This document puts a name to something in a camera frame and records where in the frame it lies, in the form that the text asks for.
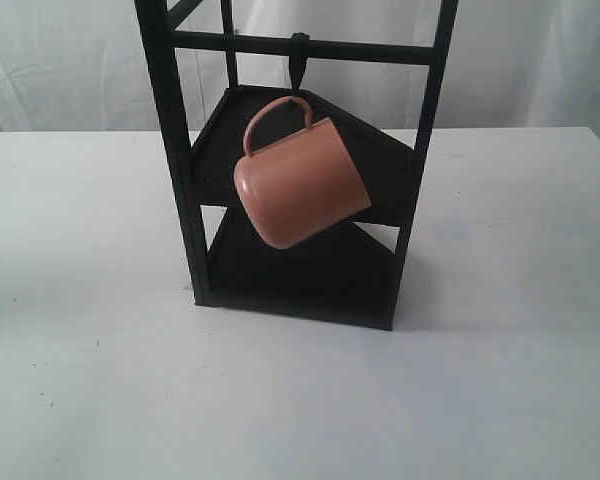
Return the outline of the pink ceramic mug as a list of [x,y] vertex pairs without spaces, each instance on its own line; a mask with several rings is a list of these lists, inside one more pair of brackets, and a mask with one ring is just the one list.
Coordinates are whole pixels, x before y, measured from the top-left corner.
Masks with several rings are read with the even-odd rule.
[[[258,150],[256,126],[288,103],[302,107],[304,128]],[[241,204],[260,238],[288,249],[371,206],[371,200],[333,121],[313,121],[307,101],[278,98],[258,111],[243,135],[244,156],[234,169]]]

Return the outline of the black plastic hook clip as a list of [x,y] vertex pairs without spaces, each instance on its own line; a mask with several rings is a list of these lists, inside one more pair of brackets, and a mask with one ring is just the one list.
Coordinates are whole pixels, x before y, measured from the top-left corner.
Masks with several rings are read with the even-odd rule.
[[306,50],[309,41],[309,35],[304,32],[296,32],[290,38],[288,73],[291,83],[291,93],[294,97],[300,96],[300,87],[308,60]]

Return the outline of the black metal shelf rack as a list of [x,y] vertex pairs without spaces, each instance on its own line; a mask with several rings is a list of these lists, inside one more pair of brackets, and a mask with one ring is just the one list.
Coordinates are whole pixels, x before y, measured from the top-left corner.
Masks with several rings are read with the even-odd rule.
[[[310,38],[308,60],[424,65],[428,76],[413,146],[300,87],[315,119],[335,123],[371,206],[287,250],[258,237],[233,171],[248,121],[267,103],[293,96],[291,37],[235,34],[229,2],[221,5],[221,32],[185,31],[182,23],[195,8],[193,1],[135,5],[196,303],[391,329],[457,3],[442,3],[429,46]],[[180,48],[226,56],[228,87],[196,138],[188,132]]]

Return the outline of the white backdrop curtain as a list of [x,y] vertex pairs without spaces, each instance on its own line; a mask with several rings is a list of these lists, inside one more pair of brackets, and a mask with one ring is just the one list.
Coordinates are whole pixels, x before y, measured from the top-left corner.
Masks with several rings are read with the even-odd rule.
[[[236,1],[243,35],[427,45],[436,1]],[[310,89],[381,128],[413,128],[422,67],[313,60]],[[463,1],[436,126],[586,126],[600,138],[600,1]],[[154,130],[129,1],[0,1],[0,131]]]

